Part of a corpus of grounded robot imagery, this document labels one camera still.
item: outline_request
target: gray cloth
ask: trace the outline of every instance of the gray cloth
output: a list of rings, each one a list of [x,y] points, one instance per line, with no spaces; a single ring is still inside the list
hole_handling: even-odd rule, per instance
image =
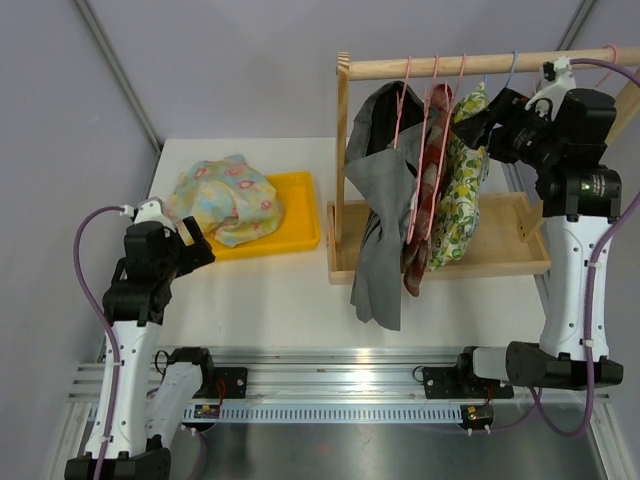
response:
[[[407,236],[422,139],[421,120],[400,132],[396,149],[393,149],[391,139],[386,149],[371,153],[375,104],[381,95],[389,93],[393,93],[395,104],[394,91],[398,84],[402,85],[402,82],[383,86],[360,109],[354,121],[344,168],[346,177],[371,208],[351,290],[351,304],[355,305],[359,320],[368,322],[373,318],[389,330],[400,330],[400,255]],[[407,102],[423,108],[411,88],[407,88]],[[437,111],[430,109],[427,128],[431,127],[436,116]],[[389,122],[395,129],[395,115],[389,118]]]

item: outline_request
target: white table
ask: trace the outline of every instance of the white table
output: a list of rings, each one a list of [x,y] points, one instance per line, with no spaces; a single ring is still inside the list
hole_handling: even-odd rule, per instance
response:
[[[314,251],[217,262],[176,280],[161,345],[397,349],[538,340],[544,312],[533,276],[431,281],[417,299],[403,291],[400,332],[357,320],[351,286],[328,280],[324,212],[335,195],[334,149],[333,138],[166,142],[151,195],[166,199],[194,162],[234,153],[264,174],[307,170],[323,240]],[[507,190],[499,164],[491,166],[484,188]],[[348,199],[359,198],[353,186],[346,190]]]

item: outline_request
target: gray jacket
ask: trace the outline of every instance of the gray jacket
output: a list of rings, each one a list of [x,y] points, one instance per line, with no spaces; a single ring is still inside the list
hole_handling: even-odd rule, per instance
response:
[[[354,120],[344,168],[346,177],[371,208],[351,304],[355,305],[359,320],[368,322],[374,318],[390,330],[400,330],[400,256],[416,188],[424,120],[422,101],[407,87],[401,132],[397,148],[393,149],[396,93],[403,85],[403,82],[388,83],[364,103]],[[427,128],[437,114],[436,109],[430,109]]]

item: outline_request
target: black cable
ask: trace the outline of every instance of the black cable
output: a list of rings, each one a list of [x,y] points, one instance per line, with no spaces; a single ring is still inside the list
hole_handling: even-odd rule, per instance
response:
[[[164,375],[167,373],[167,367],[165,367],[164,370],[160,370],[160,367],[158,366],[158,357],[161,353],[164,353],[164,356],[167,357],[167,360],[169,360],[169,354],[166,350],[158,350],[155,357],[153,357],[153,365],[156,367],[156,372],[162,375],[162,380],[160,380],[160,383],[164,382]]]
[[[420,380],[418,377],[416,377],[416,372],[418,371],[419,368],[427,368],[427,367],[425,367],[424,365],[418,365],[416,368],[413,369],[413,372],[411,372],[411,375],[413,375],[413,379],[416,382],[423,384],[424,380]]]

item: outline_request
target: metal floor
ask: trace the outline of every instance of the metal floor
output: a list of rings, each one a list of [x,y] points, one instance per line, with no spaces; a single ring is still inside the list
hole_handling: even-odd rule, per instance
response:
[[[564,428],[580,421],[575,407],[549,411]],[[497,423],[519,417],[497,407]],[[202,480],[605,479],[591,433],[565,440],[537,415],[505,433],[468,438],[440,425],[219,424],[207,431]],[[197,441],[174,439],[172,479],[195,464]]]

